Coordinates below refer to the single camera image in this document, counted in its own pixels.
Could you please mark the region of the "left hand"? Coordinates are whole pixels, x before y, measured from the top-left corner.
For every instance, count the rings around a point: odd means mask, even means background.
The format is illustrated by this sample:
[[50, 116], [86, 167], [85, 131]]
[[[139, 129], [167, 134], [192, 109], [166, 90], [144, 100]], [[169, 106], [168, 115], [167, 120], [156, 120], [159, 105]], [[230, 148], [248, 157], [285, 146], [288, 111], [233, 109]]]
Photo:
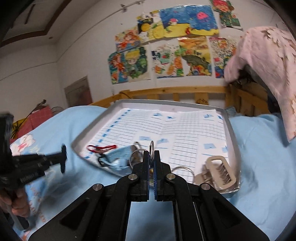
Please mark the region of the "left hand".
[[16, 199], [12, 201], [8, 194], [1, 190], [1, 209], [8, 212], [7, 205], [11, 207], [11, 211], [15, 216], [27, 218], [30, 215], [30, 207], [28, 203], [28, 196], [25, 188], [19, 188], [16, 191]]

